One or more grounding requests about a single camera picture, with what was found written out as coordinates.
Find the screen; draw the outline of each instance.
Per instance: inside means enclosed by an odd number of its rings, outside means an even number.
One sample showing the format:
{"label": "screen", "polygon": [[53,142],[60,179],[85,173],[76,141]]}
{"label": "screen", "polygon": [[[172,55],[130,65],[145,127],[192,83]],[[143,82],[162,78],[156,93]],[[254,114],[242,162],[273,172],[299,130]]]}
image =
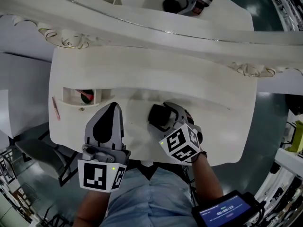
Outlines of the screen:
{"label": "screen", "polygon": [[241,197],[234,196],[216,206],[199,212],[207,227],[218,227],[250,209]]}

